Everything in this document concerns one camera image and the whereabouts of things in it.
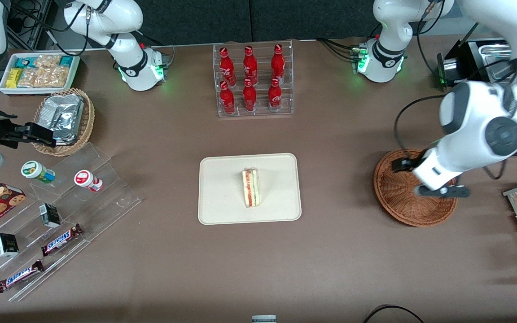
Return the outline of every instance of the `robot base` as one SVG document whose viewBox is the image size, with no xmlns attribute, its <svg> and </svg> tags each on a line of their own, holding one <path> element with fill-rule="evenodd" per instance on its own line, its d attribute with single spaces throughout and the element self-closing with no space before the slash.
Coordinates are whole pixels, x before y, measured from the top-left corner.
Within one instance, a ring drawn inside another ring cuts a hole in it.
<svg viewBox="0 0 517 323">
<path fill-rule="evenodd" d="M 372 46 L 376 43 L 376 39 L 370 39 L 366 43 L 361 43 L 358 52 L 351 51 L 351 57 L 358 59 L 352 63 L 352 68 L 355 73 L 366 76 L 369 80 L 376 83 L 385 83 L 394 78 L 396 73 L 402 68 L 402 57 L 398 63 L 392 61 L 394 65 L 384 67 L 382 62 L 376 59 L 372 51 Z"/>
<path fill-rule="evenodd" d="M 147 54 L 147 64 L 139 71 L 137 76 L 125 75 L 121 68 L 119 68 L 123 81 L 135 91 L 146 91 L 156 86 L 159 82 L 166 81 L 170 61 L 169 55 L 154 51 L 151 48 L 145 48 L 143 51 Z"/>
</svg>

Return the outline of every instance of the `small black box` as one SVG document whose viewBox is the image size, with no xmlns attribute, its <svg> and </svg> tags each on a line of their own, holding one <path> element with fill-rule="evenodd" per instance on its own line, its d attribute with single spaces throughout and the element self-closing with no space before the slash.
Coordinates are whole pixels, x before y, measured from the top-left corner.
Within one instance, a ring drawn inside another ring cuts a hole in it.
<svg viewBox="0 0 517 323">
<path fill-rule="evenodd" d="M 41 215 L 41 221 L 46 227 L 59 227 L 61 225 L 61 218 L 59 218 L 59 212 L 57 208 L 51 204 L 39 205 L 39 214 Z"/>
<path fill-rule="evenodd" d="M 17 239 L 14 235 L 0 233 L 0 257 L 13 257 L 19 254 Z"/>
</svg>

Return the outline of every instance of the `white tray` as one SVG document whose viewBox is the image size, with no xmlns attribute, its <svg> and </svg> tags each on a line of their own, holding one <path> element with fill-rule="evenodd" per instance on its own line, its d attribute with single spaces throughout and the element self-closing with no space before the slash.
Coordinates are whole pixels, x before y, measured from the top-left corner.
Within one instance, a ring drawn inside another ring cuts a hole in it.
<svg viewBox="0 0 517 323">
<path fill-rule="evenodd" d="M 17 59 L 25 58 L 25 57 L 37 57 L 39 55 L 62 55 L 65 56 L 61 52 L 31 52 L 31 53 L 17 53 L 12 54 L 7 67 L 5 68 L 4 75 L 0 82 L 0 91 L 8 96 L 33 96 L 37 94 L 49 94 L 56 93 L 59 91 L 67 90 L 71 88 L 73 84 L 73 80 L 75 79 L 75 73 L 77 72 L 77 67 L 79 66 L 80 57 L 73 57 L 73 61 L 71 62 L 71 66 L 69 67 L 69 74 L 67 74 L 67 80 L 65 81 L 65 86 L 63 87 L 38 87 L 38 88 L 7 88 L 5 86 L 5 82 L 9 78 L 9 72 L 15 66 Z"/>
<path fill-rule="evenodd" d="M 261 204 L 246 207 L 242 171 L 257 168 Z M 294 221 L 300 217 L 296 157 L 291 153 L 207 157 L 199 169 L 199 221 L 205 225 Z"/>
</svg>

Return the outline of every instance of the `sandwich slice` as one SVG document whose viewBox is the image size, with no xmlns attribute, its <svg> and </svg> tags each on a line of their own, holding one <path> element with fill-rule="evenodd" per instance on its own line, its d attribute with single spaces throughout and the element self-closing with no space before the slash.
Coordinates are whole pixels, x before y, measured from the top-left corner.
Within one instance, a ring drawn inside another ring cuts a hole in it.
<svg viewBox="0 0 517 323">
<path fill-rule="evenodd" d="M 249 168 L 242 171 L 242 184 L 246 207 L 254 207 L 260 204 L 259 175 L 257 170 Z"/>
</svg>

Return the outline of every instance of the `dark wall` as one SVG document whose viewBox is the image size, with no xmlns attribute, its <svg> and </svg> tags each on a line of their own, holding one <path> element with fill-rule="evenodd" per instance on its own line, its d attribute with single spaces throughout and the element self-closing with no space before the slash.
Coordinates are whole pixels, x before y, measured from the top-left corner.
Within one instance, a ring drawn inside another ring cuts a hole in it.
<svg viewBox="0 0 517 323">
<path fill-rule="evenodd" d="M 164 44 L 340 39 L 368 35 L 377 24 L 373 0 L 136 1 L 141 31 Z"/>
<path fill-rule="evenodd" d="M 164 44 L 252 41 L 248 0 L 136 0 L 141 31 Z"/>
<path fill-rule="evenodd" d="M 366 36 L 373 0 L 250 0 L 254 41 Z"/>
</svg>

